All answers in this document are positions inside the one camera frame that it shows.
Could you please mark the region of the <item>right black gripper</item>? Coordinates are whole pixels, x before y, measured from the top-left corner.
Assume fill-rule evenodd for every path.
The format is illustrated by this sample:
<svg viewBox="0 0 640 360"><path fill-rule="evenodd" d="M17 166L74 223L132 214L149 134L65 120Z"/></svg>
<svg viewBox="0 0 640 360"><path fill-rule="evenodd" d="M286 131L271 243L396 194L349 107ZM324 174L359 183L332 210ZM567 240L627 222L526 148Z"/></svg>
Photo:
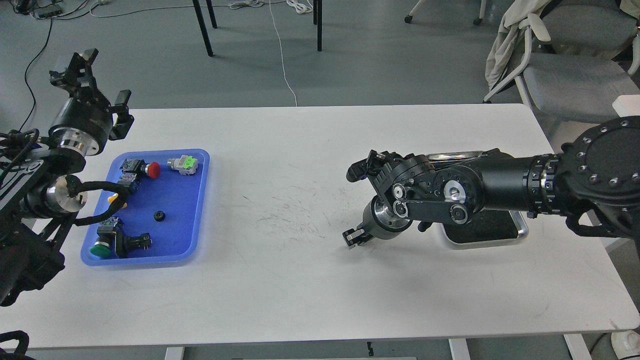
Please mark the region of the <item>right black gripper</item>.
<svg viewBox="0 0 640 360"><path fill-rule="evenodd" d="M361 228L350 228L342 233L342 237L347 248L353 249L371 239L394 239L412 223L412 219L397 217L379 197L373 197L363 210ZM429 221L420 221L417 230L419 233L425 233L433 225Z"/></svg>

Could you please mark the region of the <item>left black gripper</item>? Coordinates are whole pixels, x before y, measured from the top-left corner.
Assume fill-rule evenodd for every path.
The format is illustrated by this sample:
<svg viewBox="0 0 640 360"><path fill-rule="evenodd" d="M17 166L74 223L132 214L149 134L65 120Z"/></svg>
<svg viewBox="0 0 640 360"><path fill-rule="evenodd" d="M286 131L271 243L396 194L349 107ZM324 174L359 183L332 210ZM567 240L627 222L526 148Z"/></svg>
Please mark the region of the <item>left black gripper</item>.
<svg viewBox="0 0 640 360"><path fill-rule="evenodd" d="M49 137L55 145L83 157L102 153L108 137L110 141L125 139L135 121L128 107L130 89L119 91L113 105L98 89L92 70L98 54L97 48L74 52L67 64L62 62L61 67L49 71L50 84L70 96L53 121Z"/></svg>

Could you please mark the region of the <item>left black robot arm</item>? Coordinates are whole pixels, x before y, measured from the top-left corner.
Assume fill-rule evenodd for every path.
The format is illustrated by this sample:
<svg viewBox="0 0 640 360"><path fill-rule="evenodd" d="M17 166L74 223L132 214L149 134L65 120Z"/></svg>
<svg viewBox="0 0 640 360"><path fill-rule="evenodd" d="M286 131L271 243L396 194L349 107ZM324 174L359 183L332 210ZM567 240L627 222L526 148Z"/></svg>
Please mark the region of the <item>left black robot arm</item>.
<svg viewBox="0 0 640 360"><path fill-rule="evenodd" d="M40 290L65 267L61 253L71 227L100 223L125 205L130 190L108 181L82 182L86 157L119 141L134 122L129 89L115 104L100 92L92 64L99 51L74 53L50 71L68 99L46 136L38 129L1 135L1 305Z"/></svg>

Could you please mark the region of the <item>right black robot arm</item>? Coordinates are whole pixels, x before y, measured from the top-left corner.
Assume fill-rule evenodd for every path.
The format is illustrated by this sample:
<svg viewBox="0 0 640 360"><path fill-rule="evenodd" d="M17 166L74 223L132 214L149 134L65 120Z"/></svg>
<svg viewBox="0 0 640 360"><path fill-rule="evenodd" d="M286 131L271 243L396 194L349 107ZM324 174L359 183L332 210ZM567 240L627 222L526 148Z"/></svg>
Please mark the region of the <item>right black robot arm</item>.
<svg viewBox="0 0 640 360"><path fill-rule="evenodd" d="M371 150L346 173L375 190L362 222L342 235L349 248L390 240L414 221L463 227L484 210L559 215L581 237L639 242L638 116L595 125L561 153L513 157L487 151L400 155Z"/></svg>

